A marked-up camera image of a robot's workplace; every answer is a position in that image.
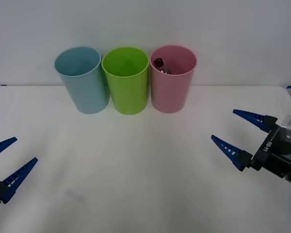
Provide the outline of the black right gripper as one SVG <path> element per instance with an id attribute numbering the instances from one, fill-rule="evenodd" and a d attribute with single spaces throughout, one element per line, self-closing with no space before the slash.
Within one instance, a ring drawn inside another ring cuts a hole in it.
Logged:
<path id="1" fill-rule="evenodd" d="M 216 146 L 233 165 L 243 171 L 247 168 L 264 168 L 280 178 L 291 179 L 291 119 L 285 125 L 277 125 L 278 118 L 234 109 L 233 113 L 268 133 L 262 145 L 252 158 L 252 154 L 235 147 L 212 135 Z"/>

